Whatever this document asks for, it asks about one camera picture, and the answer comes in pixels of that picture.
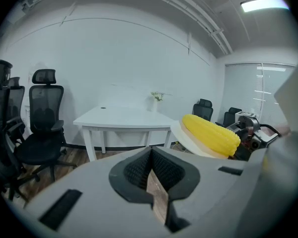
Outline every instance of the chair headrest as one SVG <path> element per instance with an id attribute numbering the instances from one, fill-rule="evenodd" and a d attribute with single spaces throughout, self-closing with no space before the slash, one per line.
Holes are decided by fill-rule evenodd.
<path id="1" fill-rule="evenodd" d="M 209 100 L 200 99 L 199 105 L 211 108 L 212 102 Z"/>
<path id="2" fill-rule="evenodd" d="M 240 112 L 240 111 L 242 111 L 242 109 L 230 108 L 228 110 L 228 112 L 231 113 L 231 114 L 235 114 L 235 113 Z"/>
<path id="3" fill-rule="evenodd" d="M 33 84 L 56 84 L 54 69 L 39 69 L 32 77 Z"/>
<path id="4" fill-rule="evenodd" d="M 11 77 L 9 79 L 9 83 L 8 83 L 8 86 L 9 87 L 19 87 L 19 80 L 20 80 L 20 77 Z"/>
<path id="5" fill-rule="evenodd" d="M 0 60 L 0 86 L 6 86 L 10 78 L 10 69 L 12 64 L 7 61 Z"/>

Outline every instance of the black slot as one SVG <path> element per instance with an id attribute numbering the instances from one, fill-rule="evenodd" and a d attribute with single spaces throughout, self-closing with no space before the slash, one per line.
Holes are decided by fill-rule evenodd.
<path id="1" fill-rule="evenodd" d="M 67 190 L 48 211 L 39 219 L 44 225 L 50 229 L 56 230 L 73 206 L 78 201 L 82 192 L 76 189 Z"/>
<path id="2" fill-rule="evenodd" d="M 240 176 L 243 173 L 242 169 L 234 169 L 229 167 L 220 167 L 218 170 L 235 176 Z"/>

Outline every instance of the yellow corn cob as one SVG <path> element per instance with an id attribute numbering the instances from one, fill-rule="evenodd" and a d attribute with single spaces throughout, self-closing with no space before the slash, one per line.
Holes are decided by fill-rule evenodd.
<path id="1" fill-rule="evenodd" d="M 233 131 L 198 116 L 185 115 L 182 122 L 203 144 L 222 155 L 233 156 L 240 144 L 240 138 Z"/>

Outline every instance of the ceiling light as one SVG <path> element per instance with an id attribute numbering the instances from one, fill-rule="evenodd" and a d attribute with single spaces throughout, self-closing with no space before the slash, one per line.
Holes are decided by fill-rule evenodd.
<path id="1" fill-rule="evenodd" d="M 253 0 L 242 2 L 244 12 L 253 10 L 267 9 L 267 8 L 284 8 L 289 9 L 283 0 Z"/>

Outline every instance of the office chair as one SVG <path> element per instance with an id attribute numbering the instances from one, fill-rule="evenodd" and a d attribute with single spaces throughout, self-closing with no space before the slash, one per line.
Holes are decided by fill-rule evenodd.
<path id="1" fill-rule="evenodd" d="M 235 123 L 235 114 L 237 112 L 240 112 L 242 111 L 242 109 L 237 109 L 237 108 L 230 108 L 228 110 L 228 112 L 225 112 L 224 113 L 224 120 L 223 120 L 223 124 L 222 123 L 219 123 L 219 122 L 216 122 L 215 124 L 219 125 L 219 126 L 222 126 L 224 128 L 232 125 L 233 123 Z"/>
<path id="2" fill-rule="evenodd" d="M 5 191 L 5 188 L 9 188 L 9 200 L 11 201 L 15 192 L 27 201 L 19 187 L 37 175 L 18 179 L 22 173 L 22 165 L 14 155 L 15 145 L 8 136 L 9 131 L 12 131 L 13 128 L 7 129 L 6 126 L 6 112 L 10 94 L 7 79 L 11 68 L 10 63 L 0 60 L 0 190 Z"/>
<path id="3" fill-rule="evenodd" d="M 21 105 L 24 96 L 25 88 L 24 86 L 19 85 L 19 77 L 12 77 L 8 82 L 10 88 L 9 102 L 6 112 L 6 124 L 8 127 L 12 127 L 18 123 L 23 123 L 21 119 Z M 24 142 L 23 134 L 25 130 L 25 125 L 23 124 L 15 131 L 11 132 L 10 139 L 12 142 L 18 142 L 19 139 L 21 142 Z"/>
<path id="4" fill-rule="evenodd" d="M 211 107 L 212 107 L 212 102 L 209 101 L 209 100 L 200 99 L 199 105 L 200 105 L 200 106 L 204 106 L 204 107 L 209 107 L 209 108 L 211 108 Z"/>
<path id="5" fill-rule="evenodd" d="M 200 104 L 193 105 L 193 114 L 199 116 L 207 121 L 211 120 L 213 108 L 201 106 Z"/>
<path id="6" fill-rule="evenodd" d="M 70 166 L 73 163 L 59 161 L 60 150 L 65 146 L 63 120 L 59 120 L 59 109 L 64 92 L 56 83 L 55 70 L 40 69 L 32 77 L 34 85 L 29 91 L 31 134 L 16 150 L 19 161 L 29 165 L 40 165 L 33 174 L 50 168 L 51 180 L 55 181 L 54 166 Z"/>

